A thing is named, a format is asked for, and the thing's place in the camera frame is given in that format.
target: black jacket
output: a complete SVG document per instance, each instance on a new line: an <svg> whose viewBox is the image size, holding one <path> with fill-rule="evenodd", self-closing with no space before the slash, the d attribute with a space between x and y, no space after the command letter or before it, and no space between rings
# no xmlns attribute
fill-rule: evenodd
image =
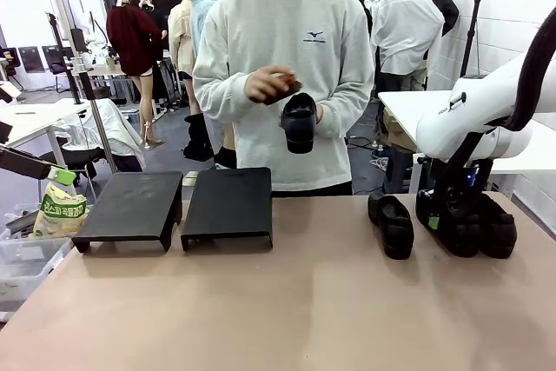
<svg viewBox="0 0 556 371"><path fill-rule="evenodd" d="M444 36L455 26L460 16L460 10L453 0L433 0L433 2L444 15L445 23L442 29L442 36Z"/></svg>

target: person's hand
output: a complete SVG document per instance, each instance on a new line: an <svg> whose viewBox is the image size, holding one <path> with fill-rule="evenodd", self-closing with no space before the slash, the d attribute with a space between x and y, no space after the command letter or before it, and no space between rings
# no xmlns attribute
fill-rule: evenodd
<svg viewBox="0 0 556 371"><path fill-rule="evenodd" d="M245 82L245 94L255 103L276 103L288 96L289 84L295 81L295 74L291 69L269 65L249 75Z"/></svg>
<svg viewBox="0 0 556 371"><path fill-rule="evenodd" d="M316 122L320 122L324 116L324 109L319 103L316 104Z"/></svg>

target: beige jacket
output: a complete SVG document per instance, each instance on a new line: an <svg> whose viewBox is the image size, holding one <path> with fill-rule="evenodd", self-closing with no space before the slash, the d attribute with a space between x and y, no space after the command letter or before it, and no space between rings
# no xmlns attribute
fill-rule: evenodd
<svg viewBox="0 0 556 371"><path fill-rule="evenodd" d="M169 46L172 63L178 71L185 71L189 75L193 72L195 63L193 44L191 42L191 1L182 0L176 5L168 18Z"/></svg>

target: light blue shirt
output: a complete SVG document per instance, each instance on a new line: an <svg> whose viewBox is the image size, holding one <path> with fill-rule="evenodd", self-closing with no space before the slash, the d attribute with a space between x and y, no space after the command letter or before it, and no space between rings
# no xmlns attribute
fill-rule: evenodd
<svg viewBox="0 0 556 371"><path fill-rule="evenodd" d="M199 53L201 45L202 27L210 8L217 0L191 0L191 41L193 42L193 51L195 56Z"/></svg>

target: white brick wall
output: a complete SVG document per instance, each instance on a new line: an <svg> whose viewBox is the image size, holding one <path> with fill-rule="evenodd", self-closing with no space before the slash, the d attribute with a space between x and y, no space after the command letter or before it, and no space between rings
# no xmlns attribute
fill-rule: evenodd
<svg viewBox="0 0 556 371"><path fill-rule="evenodd" d="M439 68L440 74L429 80L429 89L451 89L460 75L473 0L453 1L460 9L460 20L443 39L443 64ZM482 0L477 22L479 65L475 39L467 74L490 73L526 51L539 25L554 6L556 0ZM556 129L556 114L537 115L535 119ZM521 176L515 195L556 232L556 174Z"/></svg>

